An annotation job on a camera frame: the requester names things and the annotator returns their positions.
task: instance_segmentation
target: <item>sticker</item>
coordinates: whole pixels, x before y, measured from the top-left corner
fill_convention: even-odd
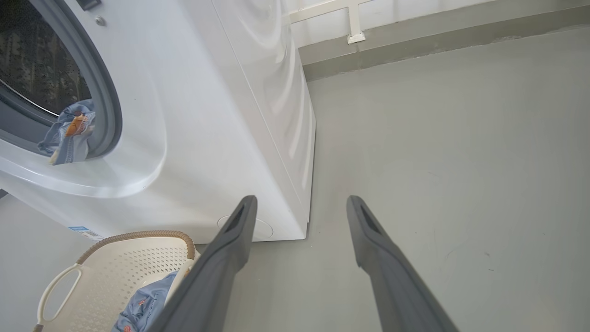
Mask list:
[[[86,227],[74,226],[74,227],[68,227],[68,228],[82,234],[82,236],[87,237],[94,242],[99,242],[101,240],[104,240],[104,237],[98,235],[97,233],[92,232],[90,229],[88,229]]]

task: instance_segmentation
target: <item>blue clothing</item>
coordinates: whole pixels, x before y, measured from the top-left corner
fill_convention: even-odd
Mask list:
[[[51,157],[51,165],[85,160],[95,116],[92,99],[68,106],[37,145],[39,151]]]
[[[178,271],[160,281],[141,287],[133,294],[111,332],[145,332],[162,312],[168,290]]]

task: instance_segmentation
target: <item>wicker rim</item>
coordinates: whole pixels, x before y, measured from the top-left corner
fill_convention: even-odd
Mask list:
[[[76,264],[82,264],[92,253],[99,250],[100,248],[108,245],[109,243],[118,242],[118,241],[125,241],[131,239],[140,239],[142,237],[178,237],[179,239],[184,240],[186,242],[186,258],[188,259],[195,259],[195,244],[193,243],[192,239],[179,231],[176,230],[147,230],[143,232],[133,232],[133,233],[126,233],[121,235],[115,235],[111,237],[107,237],[104,240],[101,240],[99,243],[96,243],[90,249],[88,249],[77,261]]]

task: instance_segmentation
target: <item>concrete floor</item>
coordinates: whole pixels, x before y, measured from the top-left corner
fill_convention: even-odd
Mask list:
[[[255,243],[226,331],[380,331],[355,264],[365,199],[462,331],[589,331],[590,29],[309,84],[306,240]]]

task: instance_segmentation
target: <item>white laundry basket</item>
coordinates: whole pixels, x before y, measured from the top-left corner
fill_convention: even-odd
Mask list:
[[[198,255],[191,238],[182,232],[135,232],[102,240],[47,286],[34,332],[109,332],[137,289],[179,271],[170,298]],[[75,272],[78,277],[55,317],[44,317],[51,291]]]

